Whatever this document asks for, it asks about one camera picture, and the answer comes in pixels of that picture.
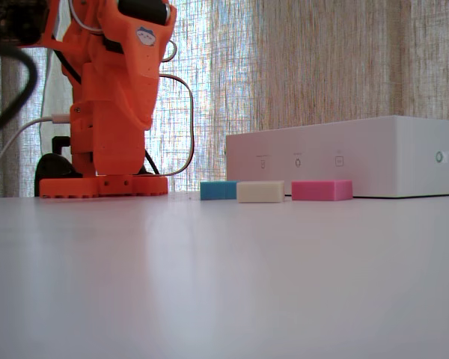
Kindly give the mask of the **orange gripper black servo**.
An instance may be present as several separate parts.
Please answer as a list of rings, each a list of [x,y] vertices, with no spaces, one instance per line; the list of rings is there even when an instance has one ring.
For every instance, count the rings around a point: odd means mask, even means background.
[[[168,1],[100,1],[102,36],[122,46],[133,119],[144,130],[152,126],[159,67],[176,17]]]

